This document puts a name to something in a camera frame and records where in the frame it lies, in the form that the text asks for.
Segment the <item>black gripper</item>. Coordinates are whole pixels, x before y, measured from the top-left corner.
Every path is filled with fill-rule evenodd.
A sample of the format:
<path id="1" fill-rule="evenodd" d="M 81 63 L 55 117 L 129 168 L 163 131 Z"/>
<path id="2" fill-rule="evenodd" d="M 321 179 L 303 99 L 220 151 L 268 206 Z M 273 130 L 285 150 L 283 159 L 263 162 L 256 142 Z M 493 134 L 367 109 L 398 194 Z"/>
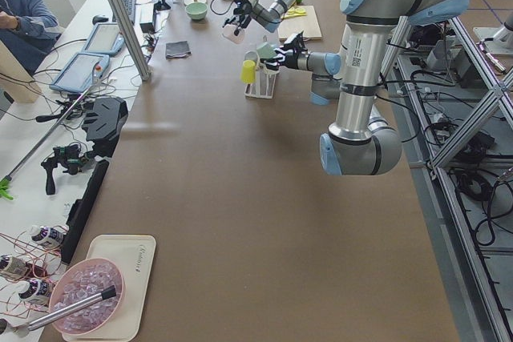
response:
<path id="1" fill-rule="evenodd" d="M 291 34 L 276 48 L 277 60 L 263 60 L 265 72 L 278 72 L 280 66 L 295 70 L 309 70 L 310 53 L 305 46 L 303 32 Z"/>
<path id="2" fill-rule="evenodd" d="M 249 0 L 232 1 L 236 3 L 236 8 L 233 11 L 233 16 L 224 20 L 223 28 L 227 26 L 239 26 L 235 30 L 235 35 L 242 36 L 244 34 L 244 29 L 251 22 L 252 4 Z"/>

